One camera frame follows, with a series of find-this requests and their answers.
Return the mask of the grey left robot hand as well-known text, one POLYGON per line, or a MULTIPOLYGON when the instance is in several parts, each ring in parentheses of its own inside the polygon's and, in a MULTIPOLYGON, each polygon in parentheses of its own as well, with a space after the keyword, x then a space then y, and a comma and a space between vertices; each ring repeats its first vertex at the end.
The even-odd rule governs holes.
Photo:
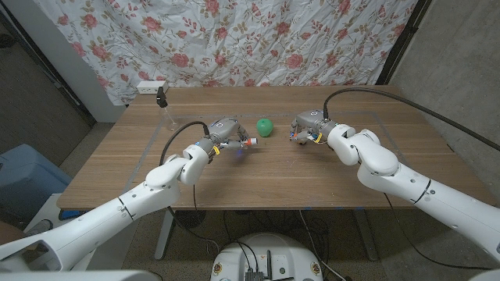
POLYGON ((220 119, 208 126, 209 133, 195 145, 202 148, 209 156, 218 155, 221 148, 242 148, 252 140, 246 129, 234 118, 220 119))

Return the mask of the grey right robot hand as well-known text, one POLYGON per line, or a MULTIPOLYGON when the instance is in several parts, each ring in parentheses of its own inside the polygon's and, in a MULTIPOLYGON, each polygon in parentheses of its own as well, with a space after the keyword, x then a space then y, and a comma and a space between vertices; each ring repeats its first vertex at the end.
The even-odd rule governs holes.
POLYGON ((333 120, 324 119, 322 110, 302 112, 291 122, 290 140, 298 144, 305 144, 307 141, 320 144, 327 141, 336 125, 333 120))

